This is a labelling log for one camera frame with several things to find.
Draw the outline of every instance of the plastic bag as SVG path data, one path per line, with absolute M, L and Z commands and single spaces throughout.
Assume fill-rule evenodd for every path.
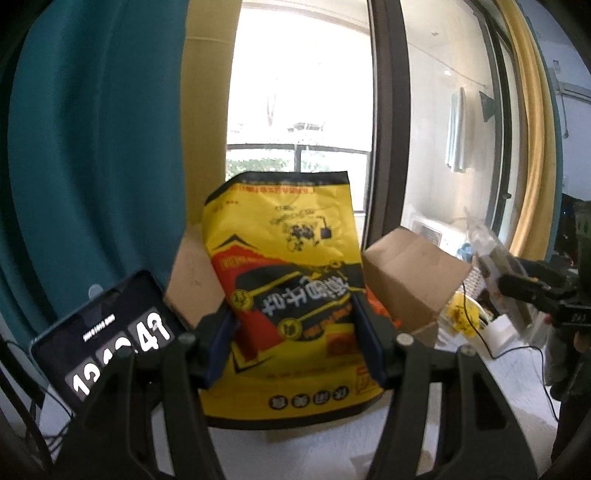
M 381 394 L 355 340 L 350 292 L 365 285 L 346 172 L 239 174 L 208 198 L 203 240 L 240 320 L 207 415 L 338 418 Z

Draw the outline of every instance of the white table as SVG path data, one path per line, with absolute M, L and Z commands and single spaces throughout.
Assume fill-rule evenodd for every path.
M 455 349 L 449 345 L 446 349 Z M 510 353 L 487 361 L 525 433 L 540 473 L 550 464 L 556 422 L 541 385 L 541 360 L 535 351 Z M 273 432 L 210 429 L 228 480 L 357 480 L 364 479 L 382 433 L 389 395 L 365 414 L 322 426 Z M 66 413 L 47 398 L 40 428 L 59 432 Z M 429 470 L 437 443 L 439 405 L 430 402 L 420 471 Z M 172 473 L 162 410 L 152 420 L 160 468 Z

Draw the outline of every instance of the power cord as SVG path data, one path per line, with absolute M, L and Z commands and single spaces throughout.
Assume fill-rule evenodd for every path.
M 488 354 L 491 356 L 491 358 L 493 360 L 498 360 L 502 356 L 505 356 L 506 354 L 511 353 L 511 352 L 516 352 L 517 350 L 531 349 L 531 350 L 535 350 L 536 352 L 538 352 L 540 354 L 540 356 L 542 357 L 542 387 L 544 388 L 544 393 L 546 394 L 546 398 L 548 399 L 548 403 L 550 404 L 550 408 L 552 409 L 552 415 L 553 415 L 554 419 L 556 421 L 558 421 L 558 415 L 556 414 L 556 411 L 554 409 L 554 404 L 552 403 L 552 398 L 550 397 L 548 390 L 546 390 L 546 384 L 544 382 L 544 378 L 545 378 L 544 352 L 540 348 L 536 347 L 535 345 L 523 345 L 523 346 L 516 346 L 513 348 L 509 348 L 508 350 L 505 350 L 503 353 L 500 353 L 497 356 L 493 355 L 491 348 L 488 346 L 488 343 L 486 343 L 486 340 L 484 340 L 484 337 L 482 336 L 482 334 L 478 331 L 478 329 L 476 327 L 474 327 L 474 325 L 472 325 L 472 322 L 470 321 L 470 316 L 468 315 L 468 309 L 466 307 L 466 284 L 464 282 L 462 282 L 462 288 L 464 289 L 464 313 L 466 314 L 466 320 L 468 321 L 468 323 L 470 324 L 472 329 L 476 332 L 476 334 L 480 337 L 480 340 L 482 340 L 482 343 L 484 343 L 486 351 L 488 352 Z
M 22 346 L 20 346 L 18 343 L 13 342 L 12 340 L 4 340 L 4 343 L 6 343 L 7 345 L 15 346 L 16 348 L 18 348 L 21 352 L 23 352 L 27 356 L 27 358 L 31 361 L 31 363 L 33 362 L 31 355 L 29 355 L 29 353 Z M 72 419 L 74 418 L 74 415 L 70 411 L 70 409 L 68 407 L 66 407 L 64 405 L 64 403 L 58 397 L 56 397 L 53 393 L 51 393 L 48 389 L 46 389 L 45 387 L 43 387 L 39 383 L 37 383 L 37 385 L 45 395 L 48 395 L 49 397 L 51 397 L 66 412 L 66 414 L 68 415 L 68 418 L 69 418 L 67 423 L 63 426 L 63 428 L 58 433 L 56 433 L 55 435 L 44 435 L 43 436 L 43 439 L 47 442 L 47 447 L 49 448 L 50 454 L 53 454 L 60 447 L 61 441 L 63 440 L 63 437 L 65 437 L 65 435 L 67 433 L 67 429 L 70 426 L 70 423 L 72 422 Z

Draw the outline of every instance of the yellow curtain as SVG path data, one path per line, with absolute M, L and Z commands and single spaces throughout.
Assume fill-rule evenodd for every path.
M 527 117 L 527 185 L 511 253 L 528 260 L 545 257 L 556 192 L 556 136 L 550 87 L 540 51 L 515 0 L 498 0 L 517 58 Z
M 187 223 L 225 178 L 228 97 L 242 0 L 191 0 L 181 68 Z

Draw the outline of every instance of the screw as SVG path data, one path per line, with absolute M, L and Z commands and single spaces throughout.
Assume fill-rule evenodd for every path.
M 184 332 L 178 336 L 178 341 L 183 345 L 191 345 L 195 341 L 195 336 L 191 332 Z
M 460 351 L 463 355 L 466 355 L 466 356 L 476 355 L 476 349 L 472 345 L 468 345 L 468 344 L 462 345 L 460 347 Z
M 414 343 L 414 338 L 408 333 L 399 333 L 396 341 L 402 346 L 411 346 Z

